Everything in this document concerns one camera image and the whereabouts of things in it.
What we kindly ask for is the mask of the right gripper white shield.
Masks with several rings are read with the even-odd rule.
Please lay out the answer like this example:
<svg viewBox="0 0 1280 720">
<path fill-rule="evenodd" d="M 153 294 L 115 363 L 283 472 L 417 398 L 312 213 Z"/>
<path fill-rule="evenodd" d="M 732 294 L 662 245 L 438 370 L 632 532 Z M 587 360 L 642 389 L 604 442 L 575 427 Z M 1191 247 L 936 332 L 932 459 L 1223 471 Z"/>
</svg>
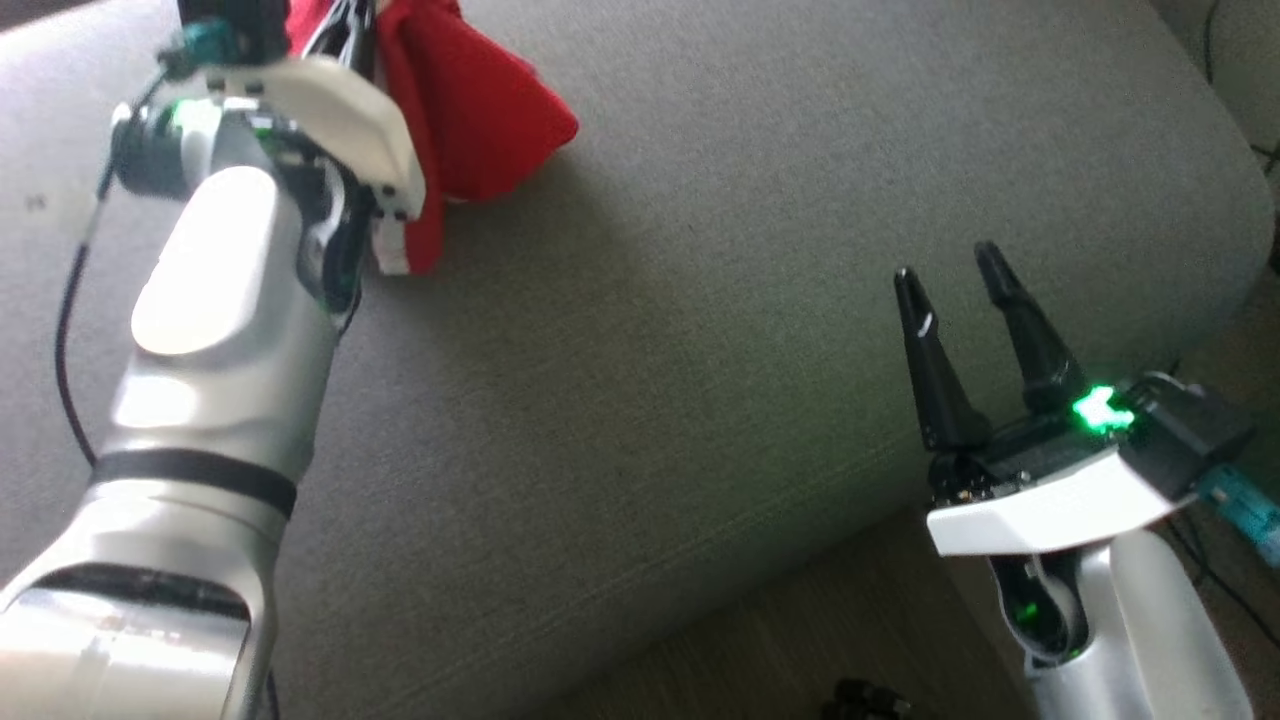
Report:
<svg viewBox="0 0 1280 720">
<path fill-rule="evenodd" d="M 1185 505 L 1203 465 L 1161 445 L 1149 416 L 1085 373 L 993 242 L 974 247 L 989 301 L 1005 319 L 1034 415 L 993 438 L 940 338 L 919 275 L 893 275 L 922 442 L 938 454 L 925 525 L 942 556 L 1055 553 L 1148 527 Z"/>
</svg>

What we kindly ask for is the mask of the left gripper white shield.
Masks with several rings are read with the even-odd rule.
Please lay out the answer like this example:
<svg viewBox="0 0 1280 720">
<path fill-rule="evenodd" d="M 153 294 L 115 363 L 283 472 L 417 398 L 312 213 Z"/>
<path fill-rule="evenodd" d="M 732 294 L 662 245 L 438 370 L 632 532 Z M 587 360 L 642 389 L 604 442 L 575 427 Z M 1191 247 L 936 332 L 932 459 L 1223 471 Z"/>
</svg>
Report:
<svg viewBox="0 0 1280 720">
<path fill-rule="evenodd" d="M 186 201 L 227 167 L 271 168 L 256 120 L 300 136 L 370 187 L 380 211 L 421 217 L 428 183 L 407 120 L 375 83 L 376 1 L 334 1 L 302 59 L 265 67 L 209 67 L 206 97 L 161 108 L 120 105 L 113 119 L 113 174 L 132 193 Z"/>
</svg>

